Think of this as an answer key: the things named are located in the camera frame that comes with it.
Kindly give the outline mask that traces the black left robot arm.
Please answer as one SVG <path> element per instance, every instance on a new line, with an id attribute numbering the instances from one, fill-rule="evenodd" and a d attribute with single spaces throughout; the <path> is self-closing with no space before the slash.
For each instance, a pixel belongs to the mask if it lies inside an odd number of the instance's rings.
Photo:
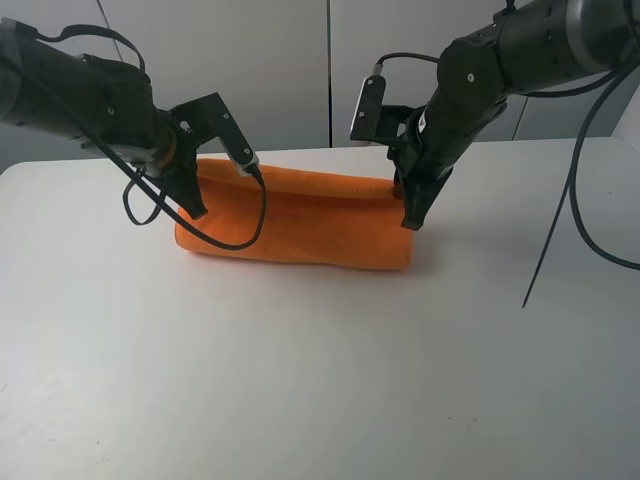
<path id="1" fill-rule="evenodd" d="M 118 32 L 76 24 L 56 37 L 17 20 L 1 21 L 1 120 L 8 125 L 95 145 L 87 127 L 120 158 L 143 169 L 149 181 L 192 218 L 205 214 L 197 180 L 196 150 L 179 120 L 155 106 L 145 63 L 95 55 L 72 56 L 55 45 L 78 36 L 103 37 L 130 47 Z"/>

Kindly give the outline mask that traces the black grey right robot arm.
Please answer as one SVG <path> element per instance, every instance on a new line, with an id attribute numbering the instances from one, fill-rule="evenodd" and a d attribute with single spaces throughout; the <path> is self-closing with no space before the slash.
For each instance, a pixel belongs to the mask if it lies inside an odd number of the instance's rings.
<path id="1" fill-rule="evenodd" d="M 638 54 L 636 1 L 533 1 L 452 42 L 439 56 L 437 88 L 419 108 L 390 108 L 405 127 L 388 157 L 404 228 L 417 231 L 455 163 L 506 106 L 605 71 Z"/>

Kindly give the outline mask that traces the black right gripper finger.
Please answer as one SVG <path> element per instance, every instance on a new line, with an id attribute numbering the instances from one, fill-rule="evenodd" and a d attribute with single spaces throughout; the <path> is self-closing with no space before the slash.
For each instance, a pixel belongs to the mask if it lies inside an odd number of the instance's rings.
<path id="1" fill-rule="evenodd" d="M 404 217 L 401 226 L 408 230 L 420 230 L 439 193 L 439 182 L 418 183 L 405 179 L 402 183 Z"/>

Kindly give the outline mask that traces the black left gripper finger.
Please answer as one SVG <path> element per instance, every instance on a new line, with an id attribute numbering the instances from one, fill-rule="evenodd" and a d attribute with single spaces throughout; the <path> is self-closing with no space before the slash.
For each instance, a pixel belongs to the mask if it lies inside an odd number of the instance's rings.
<path id="1" fill-rule="evenodd" d="M 168 175 L 167 196 L 194 220 L 207 214 L 195 172 L 177 172 Z"/>

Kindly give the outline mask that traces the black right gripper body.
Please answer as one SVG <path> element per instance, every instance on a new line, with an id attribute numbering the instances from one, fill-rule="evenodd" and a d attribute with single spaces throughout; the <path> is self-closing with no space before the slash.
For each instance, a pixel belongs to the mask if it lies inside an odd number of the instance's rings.
<path id="1" fill-rule="evenodd" d="M 408 183 L 429 185 L 455 164 L 455 118 L 442 112 L 388 112 L 387 158 L 395 167 L 394 194 Z"/>

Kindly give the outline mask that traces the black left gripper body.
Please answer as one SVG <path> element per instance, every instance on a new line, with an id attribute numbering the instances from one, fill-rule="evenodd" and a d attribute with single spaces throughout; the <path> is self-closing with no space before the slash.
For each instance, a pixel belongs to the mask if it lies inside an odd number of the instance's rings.
<path id="1" fill-rule="evenodd" d="M 134 169 L 166 193 L 199 193 L 195 149 L 189 133 L 171 119 L 155 119 L 134 133 L 140 150 Z"/>

